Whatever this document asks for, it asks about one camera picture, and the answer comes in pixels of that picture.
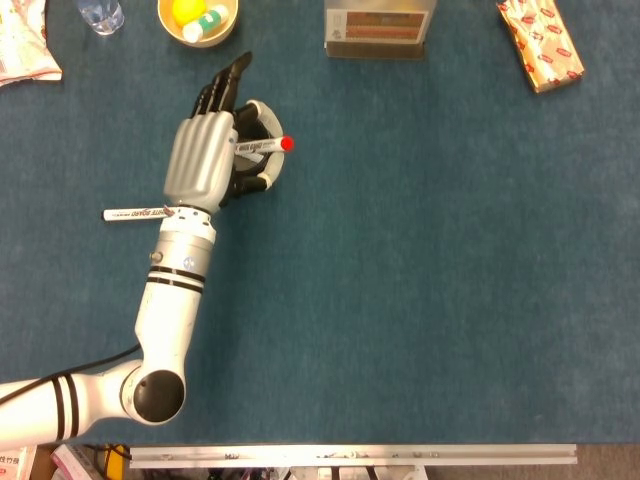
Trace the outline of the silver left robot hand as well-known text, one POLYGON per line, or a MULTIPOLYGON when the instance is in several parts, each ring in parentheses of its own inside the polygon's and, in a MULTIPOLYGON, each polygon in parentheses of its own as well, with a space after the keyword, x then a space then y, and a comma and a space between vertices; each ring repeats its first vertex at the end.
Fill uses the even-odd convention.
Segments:
POLYGON ((252 59, 247 51, 220 70, 180 123, 164 184, 172 204, 213 214, 231 198, 270 189, 279 177, 293 138, 265 103, 236 105, 252 59))

